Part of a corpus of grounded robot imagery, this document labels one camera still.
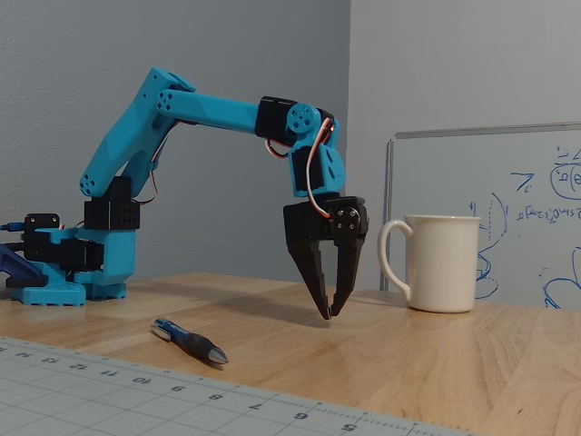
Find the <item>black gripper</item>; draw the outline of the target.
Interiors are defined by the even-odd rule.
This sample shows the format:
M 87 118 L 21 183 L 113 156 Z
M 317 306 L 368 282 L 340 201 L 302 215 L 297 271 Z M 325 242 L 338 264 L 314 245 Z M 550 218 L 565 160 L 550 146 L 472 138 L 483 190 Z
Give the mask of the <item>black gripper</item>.
M 358 196 L 319 195 L 325 218 L 307 201 L 283 208 L 290 256 L 323 319 L 338 316 L 353 292 L 361 248 L 369 229 L 365 200 Z M 325 290 L 320 241 L 333 241 L 338 249 L 336 292 L 331 307 Z

